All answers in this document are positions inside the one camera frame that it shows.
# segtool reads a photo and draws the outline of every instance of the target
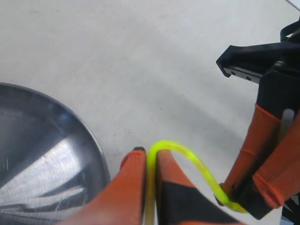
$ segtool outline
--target neon yellow plastic tube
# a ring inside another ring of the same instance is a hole
[[[145,222],[146,225],[154,224],[155,212],[155,168],[156,168],[156,154],[160,150],[173,150],[181,153],[188,158],[202,174],[203,178],[208,183],[215,197],[226,207],[233,211],[247,213],[238,203],[231,202],[222,190],[218,182],[211,174],[204,162],[189,148],[174,141],[162,140],[155,143],[149,150],[147,156],[147,187],[145,196]]]

